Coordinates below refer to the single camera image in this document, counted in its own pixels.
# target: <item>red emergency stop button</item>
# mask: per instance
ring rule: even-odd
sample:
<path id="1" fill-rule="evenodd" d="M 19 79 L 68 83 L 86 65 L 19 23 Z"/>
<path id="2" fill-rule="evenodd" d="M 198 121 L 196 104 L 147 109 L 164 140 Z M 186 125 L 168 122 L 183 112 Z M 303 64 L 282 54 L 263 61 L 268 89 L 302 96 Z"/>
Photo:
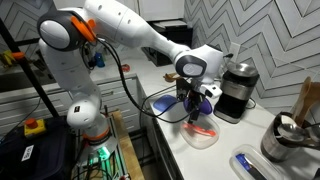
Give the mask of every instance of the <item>red emergency stop button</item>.
<path id="1" fill-rule="evenodd" d="M 28 126 L 30 129 L 35 129 L 38 127 L 37 120 L 35 118 L 29 118 L 24 123 L 26 126 Z"/>

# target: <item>blue handle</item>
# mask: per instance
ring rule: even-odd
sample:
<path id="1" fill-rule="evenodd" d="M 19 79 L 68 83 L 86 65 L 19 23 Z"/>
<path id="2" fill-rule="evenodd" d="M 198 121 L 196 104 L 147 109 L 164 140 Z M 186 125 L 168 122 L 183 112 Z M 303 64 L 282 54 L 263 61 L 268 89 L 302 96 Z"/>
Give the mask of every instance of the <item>blue handle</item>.
<path id="1" fill-rule="evenodd" d="M 249 171 L 249 169 L 251 169 L 251 166 L 244 156 L 245 156 L 244 154 L 238 154 L 236 155 L 236 158 L 238 159 L 240 164 L 244 167 L 244 169 Z"/>

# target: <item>black coffee maker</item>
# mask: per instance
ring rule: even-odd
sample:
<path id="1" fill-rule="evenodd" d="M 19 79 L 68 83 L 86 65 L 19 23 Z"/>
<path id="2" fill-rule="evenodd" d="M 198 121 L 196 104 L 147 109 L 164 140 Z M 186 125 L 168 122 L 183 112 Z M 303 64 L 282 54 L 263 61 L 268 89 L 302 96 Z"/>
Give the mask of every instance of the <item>black coffee maker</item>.
<path id="1" fill-rule="evenodd" d="M 229 63 L 227 68 L 220 85 L 223 93 L 214 107 L 214 114 L 236 124 L 246 109 L 259 74 L 256 68 L 244 63 Z"/>

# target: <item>black case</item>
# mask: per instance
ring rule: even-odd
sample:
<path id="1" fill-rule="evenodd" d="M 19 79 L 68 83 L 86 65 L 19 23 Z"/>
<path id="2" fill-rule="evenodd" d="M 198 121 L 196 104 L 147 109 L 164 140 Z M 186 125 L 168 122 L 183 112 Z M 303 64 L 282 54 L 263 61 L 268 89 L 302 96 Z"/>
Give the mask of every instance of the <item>black case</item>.
<path id="1" fill-rule="evenodd" d="M 0 144 L 0 179 L 70 179 L 75 157 L 75 137 L 69 133 L 65 117 L 45 120 L 47 132 L 32 140 L 23 136 L 23 127 Z M 33 145 L 31 157 L 22 160 L 26 147 Z"/>
<path id="2" fill-rule="evenodd" d="M 192 28 L 187 28 L 187 26 L 183 26 L 163 29 L 153 25 L 152 23 L 150 23 L 150 26 L 167 39 L 175 43 L 184 44 L 191 47 L 193 33 Z M 148 59 L 152 61 L 157 67 L 172 64 L 169 57 L 152 48 L 144 47 L 142 48 L 142 51 L 147 55 Z"/>

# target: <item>white countertop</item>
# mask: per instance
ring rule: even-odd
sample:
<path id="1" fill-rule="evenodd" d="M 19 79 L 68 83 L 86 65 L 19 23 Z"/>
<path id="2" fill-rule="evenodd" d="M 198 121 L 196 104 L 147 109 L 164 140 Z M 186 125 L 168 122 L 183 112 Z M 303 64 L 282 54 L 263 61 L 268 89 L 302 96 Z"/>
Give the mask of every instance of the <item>white countertop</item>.
<path id="1" fill-rule="evenodd" d="M 172 65 L 156 67 L 147 57 L 138 51 L 127 51 L 119 54 L 122 63 L 130 65 L 131 70 L 126 74 L 137 74 L 139 81 L 146 93 L 151 95 L 161 89 L 174 84 L 167 83 L 163 79 L 165 73 L 175 72 Z M 91 72 L 94 81 L 119 77 L 118 70 L 112 59 L 107 59 L 106 67 L 96 67 Z M 57 84 L 43 86 L 45 90 L 57 89 Z M 33 88 L 1 93 L 0 96 L 15 96 L 23 92 L 34 91 Z M 151 103 L 159 97 L 151 98 Z M 214 105 L 217 100 L 210 100 Z M 176 105 L 162 117 L 169 120 L 177 120 L 183 117 L 182 105 Z M 211 147 L 197 150 L 191 147 L 179 133 L 179 124 L 170 124 L 159 121 L 172 154 L 180 168 L 184 179 L 238 179 L 230 167 L 229 159 L 232 152 L 243 144 L 250 144 L 260 152 L 260 142 L 265 130 L 273 120 L 274 115 L 257 105 L 255 109 L 247 110 L 238 124 L 225 122 L 213 114 L 206 116 L 205 121 L 214 121 L 220 129 L 219 140 Z M 285 179 L 312 179 L 316 170 L 320 168 L 320 152 L 302 148 L 290 160 L 274 164 Z"/>

